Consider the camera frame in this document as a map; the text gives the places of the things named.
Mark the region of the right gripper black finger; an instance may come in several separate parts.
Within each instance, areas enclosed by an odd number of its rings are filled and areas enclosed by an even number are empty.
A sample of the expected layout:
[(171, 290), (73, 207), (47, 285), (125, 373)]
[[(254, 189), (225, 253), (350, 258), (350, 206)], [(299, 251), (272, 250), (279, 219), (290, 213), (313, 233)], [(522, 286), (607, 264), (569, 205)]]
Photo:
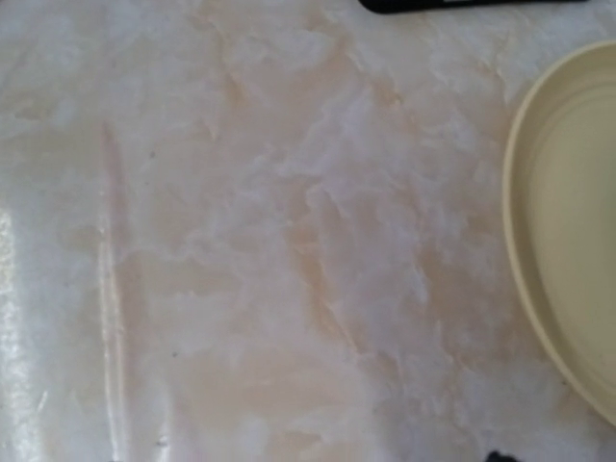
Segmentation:
[(515, 462), (515, 457), (498, 450), (492, 450), (486, 455), (484, 462)]

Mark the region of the black phone case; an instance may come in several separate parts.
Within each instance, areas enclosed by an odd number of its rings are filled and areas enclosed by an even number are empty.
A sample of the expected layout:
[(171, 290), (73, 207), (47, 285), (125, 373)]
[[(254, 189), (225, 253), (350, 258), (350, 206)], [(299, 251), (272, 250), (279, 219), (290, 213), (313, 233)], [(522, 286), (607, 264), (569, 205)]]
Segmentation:
[(581, 3), (583, 0), (359, 0), (368, 11), (377, 14), (418, 13), (461, 8), (527, 4)]

